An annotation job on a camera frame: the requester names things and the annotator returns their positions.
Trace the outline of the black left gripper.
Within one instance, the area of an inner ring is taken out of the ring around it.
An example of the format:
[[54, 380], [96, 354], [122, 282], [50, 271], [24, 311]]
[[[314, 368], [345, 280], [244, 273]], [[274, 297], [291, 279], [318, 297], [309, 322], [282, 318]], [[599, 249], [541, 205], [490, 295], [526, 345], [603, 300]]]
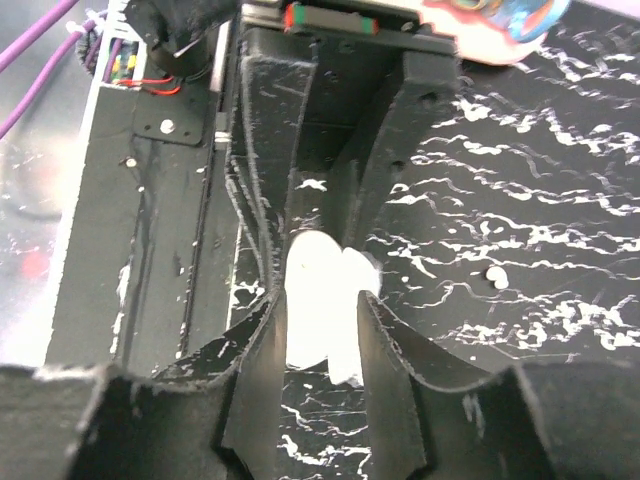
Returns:
[[293, 170], [339, 168], [339, 244], [362, 249], [458, 87], [455, 41], [379, 1], [247, 1], [227, 189], [268, 290], [283, 276]]

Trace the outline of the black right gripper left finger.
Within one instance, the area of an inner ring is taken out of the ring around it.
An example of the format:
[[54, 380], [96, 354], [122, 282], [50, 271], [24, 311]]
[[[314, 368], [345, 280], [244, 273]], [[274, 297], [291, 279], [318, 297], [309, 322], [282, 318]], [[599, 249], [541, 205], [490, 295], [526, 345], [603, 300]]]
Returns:
[[285, 295], [151, 378], [113, 364], [5, 366], [5, 479], [269, 479]]

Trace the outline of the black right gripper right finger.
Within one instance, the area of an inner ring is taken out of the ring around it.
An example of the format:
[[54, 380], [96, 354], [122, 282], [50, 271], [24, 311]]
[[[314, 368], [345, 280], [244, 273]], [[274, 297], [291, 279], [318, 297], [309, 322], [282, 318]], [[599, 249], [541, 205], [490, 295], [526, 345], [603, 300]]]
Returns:
[[639, 368], [469, 364], [361, 292], [357, 307], [377, 479], [635, 479]]

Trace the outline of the white oval charging case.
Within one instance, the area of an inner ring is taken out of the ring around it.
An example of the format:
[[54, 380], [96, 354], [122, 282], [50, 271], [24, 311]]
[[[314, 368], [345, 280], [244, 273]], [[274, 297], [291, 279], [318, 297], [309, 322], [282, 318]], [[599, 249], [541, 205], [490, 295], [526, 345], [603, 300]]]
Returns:
[[328, 363], [334, 385], [364, 385], [359, 348], [358, 295], [378, 295], [382, 266], [371, 254], [341, 247], [330, 235], [295, 236], [286, 259], [286, 365], [305, 370]]

